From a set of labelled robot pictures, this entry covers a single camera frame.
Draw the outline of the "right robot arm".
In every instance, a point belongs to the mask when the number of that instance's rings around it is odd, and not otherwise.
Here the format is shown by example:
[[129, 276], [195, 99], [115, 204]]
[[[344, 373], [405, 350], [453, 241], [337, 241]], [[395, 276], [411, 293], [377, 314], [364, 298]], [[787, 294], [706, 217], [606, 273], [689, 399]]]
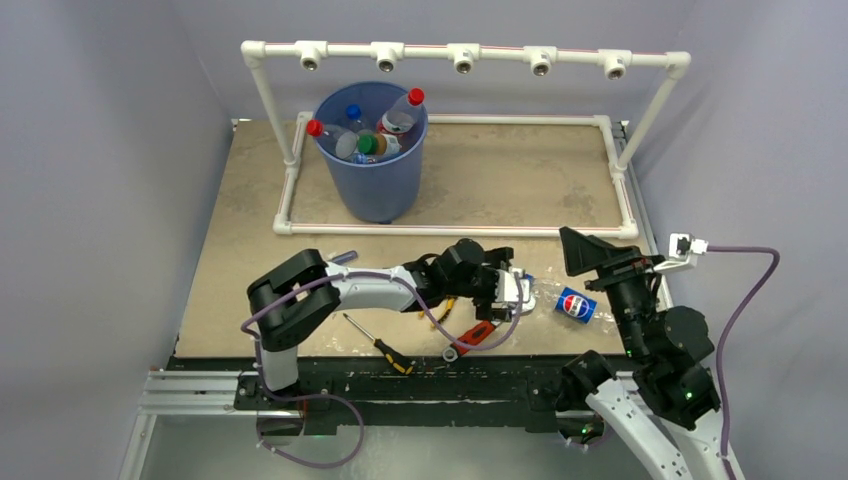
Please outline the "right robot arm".
[[606, 294], [635, 386], [589, 350], [563, 367], [555, 409], [598, 414], [654, 479], [743, 478], [720, 390], [702, 363], [715, 350], [706, 319], [690, 307], [658, 306], [663, 274], [693, 267], [707, 241], [676, 233], [667, 256], [646, 256], [569, 227], [559, 234], [567, 275], [596, 273], [585, 286]]

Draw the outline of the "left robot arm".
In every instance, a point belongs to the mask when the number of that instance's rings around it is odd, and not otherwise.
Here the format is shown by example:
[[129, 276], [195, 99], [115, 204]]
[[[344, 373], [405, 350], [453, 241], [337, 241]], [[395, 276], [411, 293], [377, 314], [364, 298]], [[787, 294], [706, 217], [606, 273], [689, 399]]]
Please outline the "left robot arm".
[[449, 297], [468, 298], [479, 321], [511, 323], [536, 306], [533, 279], [513, 266], [510, 247], [487, 250], [463, 238], [441, 253], [401, 265], [352, 268], [305, 249], [255, 280], [247, 299], [262, 380], [259, 395], [272, 408], [298, 395], [298, 347], [332, 314], [382, 309], [422, 312]]

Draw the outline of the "white label amber bottle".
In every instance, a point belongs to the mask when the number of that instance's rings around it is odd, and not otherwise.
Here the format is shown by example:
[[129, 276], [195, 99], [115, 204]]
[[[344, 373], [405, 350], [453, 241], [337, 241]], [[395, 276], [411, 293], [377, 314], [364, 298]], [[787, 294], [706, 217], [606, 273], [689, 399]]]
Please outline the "white label amber bottle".
[[391, 157], [401, 152], [398, 138], [390, 134], [363, 134], [358, 138], [358, 150], [371, 157]]

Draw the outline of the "red label clear bottle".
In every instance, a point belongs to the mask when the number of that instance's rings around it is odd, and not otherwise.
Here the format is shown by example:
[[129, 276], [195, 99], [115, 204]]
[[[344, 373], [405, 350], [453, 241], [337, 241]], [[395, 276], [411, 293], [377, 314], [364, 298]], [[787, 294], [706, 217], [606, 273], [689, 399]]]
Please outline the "red label clear bottle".
[[307, 122], [306, 133], [338, 159], [349, 159], [357, 152], [359, 137], [345, 127], [311, 119]]

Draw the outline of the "red cap crushed bottle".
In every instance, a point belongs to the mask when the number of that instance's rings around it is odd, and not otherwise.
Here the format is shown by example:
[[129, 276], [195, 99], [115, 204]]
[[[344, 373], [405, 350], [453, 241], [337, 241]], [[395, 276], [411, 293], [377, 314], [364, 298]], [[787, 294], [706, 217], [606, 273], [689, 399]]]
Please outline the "red cap crushed bottle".
[[377, 122], [377, 131], [404, 140], [423, 117], [425, 92], [418, 87], [399, 97]]

